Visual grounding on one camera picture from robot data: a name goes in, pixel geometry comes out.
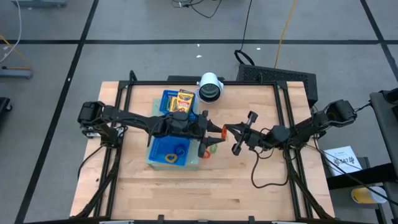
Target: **blue basket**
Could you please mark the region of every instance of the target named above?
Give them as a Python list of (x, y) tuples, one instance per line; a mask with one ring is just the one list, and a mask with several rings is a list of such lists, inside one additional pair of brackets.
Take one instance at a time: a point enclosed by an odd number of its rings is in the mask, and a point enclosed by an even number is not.
[[(178, 91), (164, 90), (163, 96), (162, 96), (162, 101), (160, 102), (160, 106), (159, 106), (159, 111), (162, 112), (163, 114), (169, 114), (170, 111), (167, 110), (167, 102), (169, 100), (169, 97), (170, 96), (177, 97), (177, 95), (178, 95)], [(197, 119), (197, 116), (194, 113), (192, 113), (194, 105), (195, 105), (195, 94), (193, 94), (192, 105), (191, 105), (191, 109), (189, 112), (189, 120), (190, 121), (194, 121)]]
[[(190, 140), (186, 138), (173, 136), (155, 138), (148, 159), (164, 164), (185, 166), (187, 162), (189, 145)], [(165, 159), (167, 154), (176, 154), (177, 160), (175, 162), (167, 162)]]

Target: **yellow object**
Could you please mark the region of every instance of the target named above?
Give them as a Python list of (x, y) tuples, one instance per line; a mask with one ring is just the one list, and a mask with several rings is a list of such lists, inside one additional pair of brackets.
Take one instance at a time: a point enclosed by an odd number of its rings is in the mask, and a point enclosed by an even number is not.
[(172, 97), (172, 102), (170, 104), (170, 112), (178, 111), (178, 105), (177, 105), (177, 97)]
[[(0, 35), (0, 38), (2, 39), (2, 41), (4, 41), (9, 47), (13, 48), (13, 46), (3, 37), (3, 35)], [(20, 53), (17, 49), (14, 49), (14, 52), (17, 53), (20, 58), (26, 63), (27, 67), (7, 67), (8, 69), (26, 69), (26, 70), (30, 70), (30, 64), (29, 62), (25, 59), (24, 55), (22, 55), (22, 53)]]
[(191, 108), (192, 100), (193, 100), (193, 93), (185, 93), (180, 91), (177, 95), (178, 111), (183, 111), (188, 113)]
[[(377, 193), (386, 196), (386, 191), (381, 187), (370, 187)], [(353, 189), (351, 191), (351, 197), (356, 203), (385, 203), (387, 200), (380, 197), (380, 195), (375, 194), (366, 187), (361, 187)]]
[(176, 155), (176, 154), (167, 154), (165, 157), (164, 157), (164, 159), (167, 161), (167, 162), (169, 162), (169, 163), (174, 163), (177, 159), (178, 159), (178, 156)]
[(290, 10), (289, 16), (287, 17), (287, 20), (286, 20), (286, 24), (285, 24), (285, 27), (284, 27), (284, 31), (282, 32), (282, 35), (281, 35), (281, 37), (280, 37), (280, 39), (279, 39), (279, 46), (278, 46), (278, 51), (277, 51), (277, 53), (276, 53), (276, 59), (275, 59), (274, 68), (276, 68), (276, 65), (278, 64), (280, 47), (282, 46), (282, 41), (283, 41), (283, 39), (284, 39), (287, 26), (289, 25), (290, 18), (292, 18), (292, 14), (293, 14), (294, 8), (296, 7), (296, 1), (297, 1), (297, 0), (293, 0), (292, 9)]

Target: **wooden table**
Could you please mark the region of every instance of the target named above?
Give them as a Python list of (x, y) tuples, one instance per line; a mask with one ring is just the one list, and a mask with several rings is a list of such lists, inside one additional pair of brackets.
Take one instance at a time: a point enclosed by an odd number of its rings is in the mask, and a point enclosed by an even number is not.
[[(114, 105), (117, 86), (118, 82), (103, 82), (98, 99)], [(298, 123), (310, 116), (307, 97), (303, 83), (288, 82), (288, 86), (294, 120)], [(161, 98), (165, 89), (180, 88), (194, 90), (196, 86), (133, 86), (129, 111), (150, 116), (154, 98)], [(288, 124), (282, 90), (280, 98), (285, 123)], [(201, 103), (200, 106), (201, 110), (209, 111), (210, 119), (218, 126), (246, 122), (251, 110), (259, 115), (252, 128), (260, 130), (278, 124), (271, 86), (226, 85), (216, 103)], [(145, 164), (147, 137), (147, 133), (136, 128), (129, 128), (124, 137), (112, 219), (156, 220), (158, 215), (165, 215), (166, 220), (248, 220), (248, 216), (254, 216), (256, 220), (295, 220), (289, 185), (254, 188), (250, 174), (256, 155), (243, 146), (240, 155), (234, 156), (231, 134), (226, 142), (218, 144), (216, 154), (200, 161), (198, 171), (152, 170)], [(89, 139), (85, 157), (99, 144), (99, 138)], [(104, 152), (97, 153), (82, 168), (71, 215), (80, 212), (98, 188)], [(325, 211), (334, 216), (319, 153), (307, 147), (302, 150), (302, 159), (308, 189)], [(262, 185), (282, 183), (286, 175), (282, 151), (275, 150), (271, 158), (259, 161), (254, 178), (257, 185)], [(305, 216), (299, 188), (297, 192), (302, 216)], [(107, 199), (106, 192), (102, 215)]]

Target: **white cable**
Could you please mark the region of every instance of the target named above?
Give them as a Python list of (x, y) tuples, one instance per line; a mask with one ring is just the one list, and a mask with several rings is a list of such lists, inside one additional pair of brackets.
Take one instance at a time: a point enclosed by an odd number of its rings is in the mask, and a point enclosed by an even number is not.
[(8, 55), (11, 54), (11, 52), (14, 50), (15, 47), (17, 47), (19, 41), (21, 40), (21, 34), (22, 34), (21, 7), (19, 6), (18, 0), (15, 0), (15, 2), (17, 3), (17, 6), (18, 6), (18, 17), (19, 17), (19, 35), (18, 35), (18, 40), (17, 40), (17, 42), (15, 43), (15, 45), (12, 47), (12, 49), (11, 49), (8, 53), (6, 53), (6, 54), (4, 55), (4, 57), (0, 60), (0, 63), (1, 63), (2, 61), (4, 61), (4, 60), (8, 57)]

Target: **orange object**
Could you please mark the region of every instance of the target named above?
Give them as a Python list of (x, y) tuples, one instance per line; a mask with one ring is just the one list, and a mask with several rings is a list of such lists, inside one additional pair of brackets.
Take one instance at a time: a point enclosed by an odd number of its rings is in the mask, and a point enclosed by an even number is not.
[(226, 129), (226, 126), (224, 125), (223, 126), (223, 130), (221, 131), (221, 138), (222, 138), (222, 140), (226, 140), (226, 135), (227, 135), (227, 129)]
[(205, 155), (203, 155), (203, 158), (208, 159), (208, 158), (210, 158), (210, 156), (211, 156), (211, 153), (209, 152), (209, 150), (206, 149)]

